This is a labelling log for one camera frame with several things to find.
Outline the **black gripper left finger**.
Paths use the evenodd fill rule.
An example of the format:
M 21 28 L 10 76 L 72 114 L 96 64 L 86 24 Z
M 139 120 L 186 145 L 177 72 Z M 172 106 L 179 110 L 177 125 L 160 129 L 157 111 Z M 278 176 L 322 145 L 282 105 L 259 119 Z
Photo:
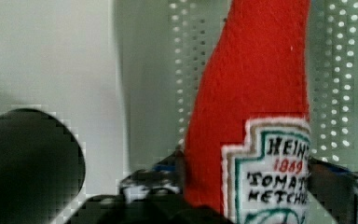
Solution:
M 159 191 L 181 194 L 186 181 L 185 155 L 181 149 L 155 163 L 128 175 L 119 184 L 119 193 L 127 203 L 144 200 Z

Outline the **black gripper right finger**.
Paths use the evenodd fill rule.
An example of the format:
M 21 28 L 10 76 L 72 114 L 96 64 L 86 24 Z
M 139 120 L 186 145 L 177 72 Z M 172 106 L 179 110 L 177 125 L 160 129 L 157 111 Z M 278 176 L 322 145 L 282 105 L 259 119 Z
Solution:
M 358 172 L 309 160 L 309 192 L 337 224 L 358 224 Z

